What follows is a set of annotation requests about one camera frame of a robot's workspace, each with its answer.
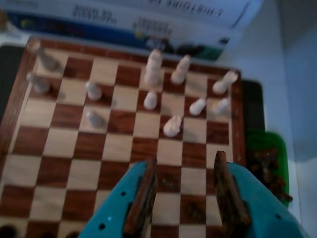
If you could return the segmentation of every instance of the chess piece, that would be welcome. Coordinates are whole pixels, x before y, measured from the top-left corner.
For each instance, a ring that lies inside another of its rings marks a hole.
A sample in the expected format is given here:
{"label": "chess piece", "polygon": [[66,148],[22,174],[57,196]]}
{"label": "chess piece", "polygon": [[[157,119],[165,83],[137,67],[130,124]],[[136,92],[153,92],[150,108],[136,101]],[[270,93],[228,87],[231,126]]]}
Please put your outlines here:
{"label": "chess piece", "polygon": [[47,94],[51,89],[48,83],[32,72],[26,75],[26,80],[33,85],[34,91],[39,94]]}
{"label": "chess piece", "polygon": [[149,86],[155,86],[160,80],[160,68],[162,65],[162,55],[159,50],[153,50],[148,58],[145,69],[144,82]]}
{"label": "chess piece", "polygon": [[212,106],[212,113],[215,115],[221,114],[228,106],[230,105],[230,101],[228,98],[224,98],[220,100],[218,103]]}
{"label": "chess piece", "polygon": [[205,106],[206,106],[206,100],[200,98],[190,105],[189,112],[191,115],[197,116],[202,112]]}
{"label": "chess piece", "polygon": [[100,127],[103,125],[103,118],[96,112],[89,111],[86,114],[87,121],[92,127]]}
{"label": "chess piece", "polygon": [[234,71],[229,71],[221,80],[218,80],[212,87],[216,94],[223,94],[235,81],[238,79],[238,74]]}
{"label": "chess piece", "polygon": [[88,82],[85,87],[87,90],[87,96],[90,100],[98,101],[103,96],[103,93],[98,85]]}
{"label": "chess piece", "polygon": [[180,85],[184,82],[186,74],[190,66],[190,56],[184,56],[178,63],[176,70],[172,73],[171,81],[175,85]]}
{"label": "chess piece", "polygon": [[153,92],[148,92],[143,103],[144,107],[148,110],[153,110],[157,106],[157,103],[158,103],[157,95]]}
{"label": "chess piece", "polygon": [[27,45],[27,50],[38,56],[40,64],[49,71],[54,71],[58,68],[59,64],[52,56],[48,55],[44,51],[44,47],[41,45],[40,40],[31,40]]}
{"label": "chess piece", "polygon": [[174,137],[180,132],[180,125],[182,123],[182,117],[173,116],[168,122],[165,124],[163,128],[163,132],[167,137]]}

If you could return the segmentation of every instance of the light square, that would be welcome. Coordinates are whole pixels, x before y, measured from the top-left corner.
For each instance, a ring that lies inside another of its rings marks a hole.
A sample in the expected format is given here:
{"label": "light square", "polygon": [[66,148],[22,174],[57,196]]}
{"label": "light square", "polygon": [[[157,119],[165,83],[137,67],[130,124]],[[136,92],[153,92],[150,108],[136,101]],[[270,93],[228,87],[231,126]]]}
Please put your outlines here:
{"label": "light square", "polygon": [[125,86],[115,86],[111,108],[135,112],[137,109],[138,96],[138,89]]}
{"label": "light square", "polygon": [[81,233],[85,225],[86,223],[84,222],[61,221],[59,224],[57,238],[65,238],[70,232]]}
{"label": "light square", "polygon": [[145,67],[142,67],[142,70],[141,70],[141,80],[140,80],[140,86],[139,86],[139,88],[140,88],[140,89],[147,90],[147,91],[154,91],[154,92],[161,92],[161,91],[163,91],[164,74],[165,74],[165,70],[164,70],[164,69],[161,69],[161,70],[160,70],[160,80],[159,80],[159,83],[158,83],[156,86],[150,86],[150,85],[147,85],[147,84],[144,82]]}
{"label": "light square", "polygon": [[153,206],[152,224],[178,225],[180,194],[157,193]]}
{"label": "light square", "polygon": [[207,96],[208,77],[198,73],[187,73],[185,95],[205,98]]}
{"label": "light square", "polygon": [[68,189],[96,190],[101,161],[73,159],[67,182]]}
{"label": "light square", "polygon": [[50,128],[44,155],[72,158],[77,135],[77,130]]}
{"label": "light square", "polygon": [[161,114],[168,116],[183,116],[185,97],[171,93],[162,94]]}
{"label": "light square", "polygon": [[[97,113],[97,115],[102,117],[103,123],[100,127],[92,127],[89,124],[87,119],[88,112],[95,112]],[[83,115],[81,117],[79,131],[92,132],[92,133],[106,133],[108,128],[109,117],[110,117],[110,108],[97,107],[97,106],[85,106]]]}
{"label": "light square", "polygon": [[216,145],[207,144],[207,168],[213,169],[214,160],[216,158],[217,151],[226,152],[226,158],[228,162],[233,162],[232,147],[229,145]]}
{"label": "light square", "polygon": [[110,134],[106,136],[103,160],[129,162],[133,137],[129,135]]}
{"label": "light square", "polygon": [[98,208],[103,204],[103,202],[107,199],[110,193],[111,193],[110,190],[97,191],[94,212],[98,210]]}
{"label": "light square", "polygon": [[2,182],[33,187],[36,184],[40,164],[41,157],[7,155]]}
{"label": "light square", "polygon": [[206,170],[182,168],[181,189],[182,194],[206,194]]}
{"label": "light square", "polygon": [[206,221],[207,225],[222,226],[216,196],[206,197]]}
{"label": "light square", "polygon": [[59,221],[61,219],[66,190],[64,188],[36,187],[31,220]]}
{"label": "light square", "polygon": [[158,164],[159,165],[182,165],[183,143],[176,140],[158,140]]}
{"label": "light square", "polygon": [[57,102],[73,105],[84,105],[86,99],[85,81],[63,79],[57,97]]}
{"label": "light square", "polygon": [[137,137],[159,137],[159,114],[136,113],[133,135]]}
{"label": "light square", "polygon": [[184,118],[184,141],[205,144],[206,137],[207,122],[205,119]]}
{"label": "light square", "polygon": [[206,238],[206,226],[203,225],[180,225],[179,238]]}
{"label": "light square", "polygon": [[29,99],[22,118],[22,125],[49,128],[56,102]]}
{"label": "light square", "polygon": [[207,120],[210,121],[217,121],[217,122],[229,122],[231,120],[231,105],[229,105],[226,109],[223,110],[222,113],[216,115],[212,112],[212,108],[214,105],[216,105],[218,102],[220,102],[220,99],[213,99],[208,98],[207,99]]}
{"label": "light square", "polygon": [[57,68],[54,71],[49,71],[46,70],[40,63],[39,58],[37,58],[38,61],[38,67],[36,70],[36,74],[40,75],[40,76],[46,76],[46,77],[51,77],[51,78],[60,78],[62,79],[63,74],[64,74],[64,69],[66,67],[67,64],[67,60],[68,60],[68,54],[67,53],[63,53],[63,52],[59,52],[57,50],[48,50],[45,49],[45,52],[52,56],[55,60],[58,61],[59,63],[59,68]]}
{"label": "light square", "polygon": [[90,81],[105,85],[114,85],[119,63],[105,59],[94,59]]}

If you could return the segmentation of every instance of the white wall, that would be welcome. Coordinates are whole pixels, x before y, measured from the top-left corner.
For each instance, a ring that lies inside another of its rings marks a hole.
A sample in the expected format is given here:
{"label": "white wall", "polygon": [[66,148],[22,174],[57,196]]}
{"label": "white wall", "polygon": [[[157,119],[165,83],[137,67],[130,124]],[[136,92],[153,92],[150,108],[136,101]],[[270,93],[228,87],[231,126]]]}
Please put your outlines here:
{"label": "white wall", "polygon": [[301,222],[317,237],[317,1],[281,0]]}

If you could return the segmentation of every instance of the dark square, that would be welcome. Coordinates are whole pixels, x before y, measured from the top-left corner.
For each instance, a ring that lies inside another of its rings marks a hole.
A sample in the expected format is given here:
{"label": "dark square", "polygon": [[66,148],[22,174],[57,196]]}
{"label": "dark square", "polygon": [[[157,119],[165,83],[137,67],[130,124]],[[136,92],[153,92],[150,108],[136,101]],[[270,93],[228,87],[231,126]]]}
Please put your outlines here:
{"label": "dark square", "polygon": [[49,129],[20,126],[13,152],[25,155],[42,155]]}
{"label": "dark square", "polygon": [[102,161],[98,189],[112,190],[129,169],[129,163]]}
{"label": "dark square", "polygon": [[157,157],[158,140],[134,137],[132,142],[131,162],[138,162]]}
{"label": "dark square", "polygon": [[139,87],[141,69],[131,66],[119,65],[115,79],[116,84]]}
{"label": "dark square", "polygon": [[157,165],[158,192],[180,193],[181,167]]}
{"label": "dark square", "polygon": [[160,116],[160,121],[159,121],[159,138],[168,138],[168,139],[173,139],[173,140],[183,140],[183,127],[184,127],[184,121],[182,121],[182,124],[180,125],[180,131],[179,133],[174,136],[174,137],[168,137],[164,134],[164,126],[165,124],[168,122],[168,120],[170,120],[171,117],[170,116],[164,116],[161,115]]}
{"label": "dark square", "polygon": [[108,132],[133,134],[135,113],[111,110]]}
{"label": "dark square", "polygon": [[206,168],[206,144],[183,142],[182,166]]}
{"label": "dark square", "polygon": [[102,84],[97,84],[103,95],[98,101],[92,101],[89,99],[88,95],[86,95],[86,100],[85,104],[86,105],[96,105],[96,106],[111,106],[112,103],[112,95],[113,95],[113,87],[107,86],[107,85],[102,85]]}
{"label": "dark square", "polygon": [[69,57],[64,71],[64,77],[88,80],[93,68],[93,60]]}
{"label": "dark square", "polygon": [[58,228],[58,222],[29,221],[26,232],[26,238],[57,237]]}
{"label": "dark square", "polygon": [[6,185],[3,188],[0,215],[8,217],[29,217],[34,188]]}
{"label": "dark square", "polygon": [[101,160],[106,135],[79,132],[74,151],[75,158]]}
{"label": "dark square", "polygon": [[137,111],[160,113],[160,107],[161,107],[161,102],[162,102],[162,93],[156,93],[156,95],[158,97],[158,103],[157,103],[157,106],[153,110],[148,110],[143,105],[147,94],[148,94],[148,91],[139,90]]}
{"label": "dark square", "polygon": [[207,143],[229,145],[228,123],[208,121]]}
{"label": "dark square", "polygon": [[184,94],[185,93],[185,80],[180,85],[175,85],[171,81],[171,73],[164,74],[164,84],[163,84],[163,91],[169,93],[176,93],[176,94]]}
{"label": "dark square", "polygon": [[206,196],[180,196],[180,223],[206,224]]}
{"label": "dark square", "polygon": [[94,212],[96,191],[67,190],[63,220],[88,221]]}
{"label": "dark square", "polygon": [[207,95],[208,95],[208,97],[220,98],[220,99],[227,98],[228,97],[228,90],[225,91],[223,94],[220,94],[220,95],[218,95],[218,94],[213,92],[212,87],[213,87],[213,85],[216,82],[217,82],[217,80],[215,80],[215,79],[211,79],[211,78],[208,79],[208,86],[207,86]]}
{"label": "dark square", "polygon": [[190,96],[186,96],[185,97],[185,111],[184,111],[184,116],[185,117],[190,117],[190,118],[202,118],[202,119],[206,119],[207,117],[207,111],[206,111],[206,107],[202,110],[202,112],[200,114],[198,114],[197,116],[193,116],[190,114],[189,112],[189,108],[190,106],[196,102],[199,98],[195,98],[195,97],[190,97]]}
{"label": "dark square", "polygon": [[83,115],[83,106],[56,104],[51,126],[78,129]]}
{"label": "dark square", "polygon": [[206,193],[207,195],[214,195],[213,169],[207,169],[206,171]]}
{"label": "dark square", "polygon": [[39,99],[50,99],[50,100],[56,100],[58,97],[60,85],[61,85],[61,79],[56,78],[47,78],[42,77],[42,80],[44,82],[47,82],[51,89],[48,94],[41,94],[34,91],[34,87],[31,88],[30,91],[30,98],[39,98]]}
{"label": "dark square", "polygon": [[224,234],[223,227],[206,226],[206,237],[225,238],[226,236]]}
{"label": "dark square", "polygon": [[36,184],[49,187],[66,187],[70,165],[70,159],[43,157]]}
{"label": "dark square", "polygon": [[178,238],[178,226],[151,226],[151,238]]}

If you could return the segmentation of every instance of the black surface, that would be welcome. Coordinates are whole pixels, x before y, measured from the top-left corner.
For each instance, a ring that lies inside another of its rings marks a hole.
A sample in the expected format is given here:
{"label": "black surface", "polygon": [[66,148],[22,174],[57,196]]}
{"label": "black surface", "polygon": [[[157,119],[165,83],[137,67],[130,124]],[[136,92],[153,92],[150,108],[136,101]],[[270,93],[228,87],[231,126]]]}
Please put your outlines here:
{"label": "black surface", "polygon": [[254,81],[242,80],[244,131],[265,130],[262,87]]}
{"label": "black surface", "polygon": [[[11,89],[23,55],[23,47],[0,47],[0,120],[2,120]],[[249,129],[265,129],[262,87],[260,84],[242,80],[244,127]]]}
{"label": "black surface", "polygon": [[0,47],[0,121],[11,93],[23,51],[23,47]]}

